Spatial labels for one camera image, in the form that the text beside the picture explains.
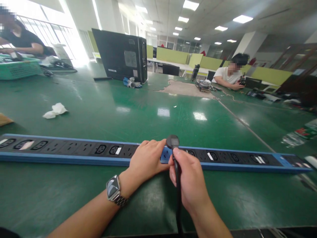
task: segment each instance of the blue power strip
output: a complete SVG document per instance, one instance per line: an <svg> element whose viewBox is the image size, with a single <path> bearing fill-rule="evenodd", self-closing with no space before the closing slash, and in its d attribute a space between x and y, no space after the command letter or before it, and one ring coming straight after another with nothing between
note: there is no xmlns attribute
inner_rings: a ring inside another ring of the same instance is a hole
<svg viewBox="0 0 317 238"><path fill-rule="evenodd" d="M139 144L4 134L0 137L0 161L129 166ZM186 147L180 149L199 159L204 170L306 173L313 171L293 154ZM168 163L172 151L165 147L161 162Z"/></svg>

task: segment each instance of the wristwatch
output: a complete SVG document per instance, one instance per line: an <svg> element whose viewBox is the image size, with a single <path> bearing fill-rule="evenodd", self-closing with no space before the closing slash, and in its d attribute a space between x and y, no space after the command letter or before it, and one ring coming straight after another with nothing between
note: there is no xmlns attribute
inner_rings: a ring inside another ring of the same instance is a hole
<svg viewBox="0 0 317 238"><path fill-rule="evenodd" d="M121 196L120 193L120 181L117 175L114 175L108 182L107 182L107 195L108 200L114 202L120 207L123 207L128 199Z"/></svg>

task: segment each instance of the watch face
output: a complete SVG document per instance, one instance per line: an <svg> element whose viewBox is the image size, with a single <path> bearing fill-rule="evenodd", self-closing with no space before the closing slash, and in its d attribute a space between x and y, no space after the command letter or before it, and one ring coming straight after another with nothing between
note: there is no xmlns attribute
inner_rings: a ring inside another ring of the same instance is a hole
<svg viewBox="0 0 317 238"><path fill-rule="evenodd" d="M111 198L119 190L118 177L115 175L107 182L107 194L108 198Z"/></svg>

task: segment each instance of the water bottle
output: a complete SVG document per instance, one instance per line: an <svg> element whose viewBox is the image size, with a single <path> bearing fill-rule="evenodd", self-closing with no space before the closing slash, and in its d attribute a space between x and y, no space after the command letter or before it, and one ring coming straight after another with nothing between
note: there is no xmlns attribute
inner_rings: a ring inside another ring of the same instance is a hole
<svg viewBox="0 0 317 238"><path fill-rule="evenodd" d="M283 137L282 143L289 144L291 147L305 144L307 141L317 136L317 119L306 123L298 130L291 132Z"/></svg>
<svg viewBox="0 0 317 238"><path fill-rule="evenodd" d="M193 70L193 74L192 74L192 77L191 77L191 81L194 81L196 79L198 71L199 71L199 68L200 68L199 64L195 65L195 68Z"/></svg>

